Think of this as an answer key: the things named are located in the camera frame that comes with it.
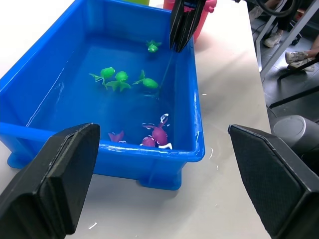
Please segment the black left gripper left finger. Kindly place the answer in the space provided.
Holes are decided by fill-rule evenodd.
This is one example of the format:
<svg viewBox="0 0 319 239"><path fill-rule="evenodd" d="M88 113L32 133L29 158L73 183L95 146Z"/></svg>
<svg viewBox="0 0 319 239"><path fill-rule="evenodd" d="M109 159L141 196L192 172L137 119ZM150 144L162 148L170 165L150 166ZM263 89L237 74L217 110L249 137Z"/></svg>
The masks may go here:
<svg viewBox="0 0 319 239"><path fill-rule="evenodd" d="M3 239L63 239L74 234L96 164L100 126L67 128L44 144L0 196Z"/></svg>

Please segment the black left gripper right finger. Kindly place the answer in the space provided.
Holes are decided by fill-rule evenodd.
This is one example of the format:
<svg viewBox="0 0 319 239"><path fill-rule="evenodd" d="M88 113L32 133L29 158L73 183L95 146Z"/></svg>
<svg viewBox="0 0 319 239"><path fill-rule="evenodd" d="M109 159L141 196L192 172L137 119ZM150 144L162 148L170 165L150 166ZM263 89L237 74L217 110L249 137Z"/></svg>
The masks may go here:
<svg viewBox="0 0 319 239"><path fill-rule="evenodd" d="M280 138L231 124L241 180L273 239L319 237L319 177Z"/></svg>

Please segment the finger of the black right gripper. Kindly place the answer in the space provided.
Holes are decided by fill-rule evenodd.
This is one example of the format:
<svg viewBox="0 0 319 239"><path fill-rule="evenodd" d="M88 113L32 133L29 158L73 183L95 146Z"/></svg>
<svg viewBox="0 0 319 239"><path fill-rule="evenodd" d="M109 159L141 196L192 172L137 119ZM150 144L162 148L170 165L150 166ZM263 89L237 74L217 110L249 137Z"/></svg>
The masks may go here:
<svg viewBox="0 0 319 239"><path fill-rule="evenodd" d="M182 37L182 26L183 26L183 15L184 15L184 1L176 0L170 15L170 34L169 34L169 45L171 49L176 52L182 50L181 37Z"/></svg>
<svg viewBox="0 0 319 239"><path fill-rule="evenodd" d="M183 0L182 1L182 25L179 40L179 50L190 41L199 24L201 14L204 10L205 0Z"/></svg>

